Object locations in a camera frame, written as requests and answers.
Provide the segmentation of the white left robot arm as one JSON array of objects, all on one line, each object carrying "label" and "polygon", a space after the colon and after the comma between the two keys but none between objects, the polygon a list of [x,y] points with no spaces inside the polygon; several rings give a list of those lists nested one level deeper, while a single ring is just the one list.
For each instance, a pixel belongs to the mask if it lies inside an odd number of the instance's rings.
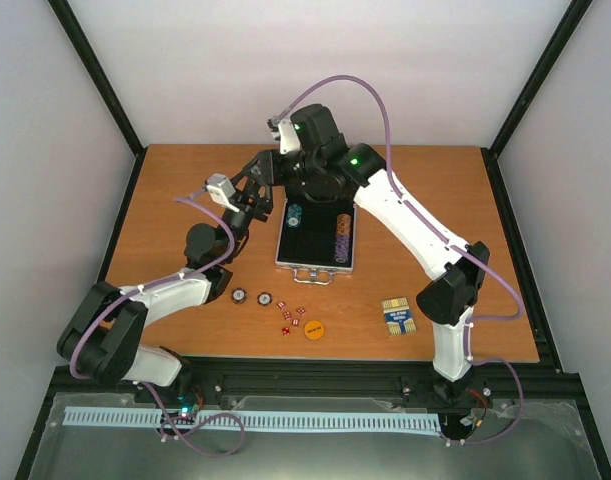
[{"label": "white left robot arm", "polygon": [[101,385],[120,381],[157,385],[171,402],[186,400],[193,378],[184,357],[141,338],[146,327],[182,310],[206,305],[227,289],[227,270],[240,253],[254,220],[273,210],[270,193],[234,191],[214,225],[199,223],[187,235],[187,264],[166,277],[135,286],[93,285],[57,342],[58,354],[76,379]]}]

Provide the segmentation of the red poker chip stack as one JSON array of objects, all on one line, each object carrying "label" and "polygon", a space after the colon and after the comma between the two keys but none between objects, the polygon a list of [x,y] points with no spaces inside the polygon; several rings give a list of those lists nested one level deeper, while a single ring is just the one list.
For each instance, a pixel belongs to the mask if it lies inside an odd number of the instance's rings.
[{"label": "red poker chip stack", "polygon": [[352,232],[352,216],[350,214],[340,214],[336,221],[336,234],[350,236]]}]

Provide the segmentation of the brown poker chip stack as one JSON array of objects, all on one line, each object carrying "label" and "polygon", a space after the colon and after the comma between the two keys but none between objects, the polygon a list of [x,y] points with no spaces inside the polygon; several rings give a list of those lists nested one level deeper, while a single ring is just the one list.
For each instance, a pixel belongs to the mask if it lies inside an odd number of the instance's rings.
[{"label": "brown poker chip stack", "polygon": [[235,288],[231,292],[231,300],[234,304],[243,304],[247,299],[247,292],[243,288]]}]

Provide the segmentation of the purple poker chip stack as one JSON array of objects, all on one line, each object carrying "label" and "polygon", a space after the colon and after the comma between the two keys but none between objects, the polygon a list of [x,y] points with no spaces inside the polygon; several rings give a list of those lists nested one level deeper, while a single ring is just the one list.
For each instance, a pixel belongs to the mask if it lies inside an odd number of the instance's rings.
[{"label": "purple poker chip stack", "polygon": [[337,233],[334,243],[334,261],[346,264],[351,255],[351,236],[349,234]]}]

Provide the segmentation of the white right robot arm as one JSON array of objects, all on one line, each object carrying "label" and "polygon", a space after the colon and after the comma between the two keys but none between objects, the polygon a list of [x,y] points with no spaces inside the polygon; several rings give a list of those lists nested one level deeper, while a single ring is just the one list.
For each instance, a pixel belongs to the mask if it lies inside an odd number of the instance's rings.
[{"label": "white right robot arm", "polygon": [[488,248],[467,243],[441,224],[373,147],[348,145],[326,106],[303,107],[270,119],[268,126],[279,145],[260,151],[231,177],[234,205],[248,203],[266,216],[273,187],[282,186],[311,202],[349,201],[372,215],[429,279],[416,302],[432,323],[435,372],[450,382],[463,379],[470,369],[465,323],[484,280]]}]

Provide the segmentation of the black poker chip stack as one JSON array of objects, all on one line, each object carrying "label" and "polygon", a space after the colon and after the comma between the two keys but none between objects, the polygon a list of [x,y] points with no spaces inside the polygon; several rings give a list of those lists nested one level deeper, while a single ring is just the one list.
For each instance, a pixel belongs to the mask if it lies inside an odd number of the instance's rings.
[{"label": "black poker chip stack", "polygon": [[257,303],[261,306],[269,306],[273,301],[273,297],[269,292],[261,292],[257,296]]}]

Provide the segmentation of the aluminium poker case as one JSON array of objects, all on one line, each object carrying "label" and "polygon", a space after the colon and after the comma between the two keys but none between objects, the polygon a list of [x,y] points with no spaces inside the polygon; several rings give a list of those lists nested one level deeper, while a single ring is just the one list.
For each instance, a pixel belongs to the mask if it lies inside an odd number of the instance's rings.
[{"label": "aluminium poker case", "polygon": [[[289,228],[285,223],[287,206],[296,203],[303,209],[301,224]],[[336,221],[340,214],[352,216],[351,255],[346,264],[334,261]],[[276,250],[277,267],[292,272],[301,284],[329,285],[336,275],[354,270],[356,206],[350,200],[313,203],[302,196],[288,197],[284,204]]]}]

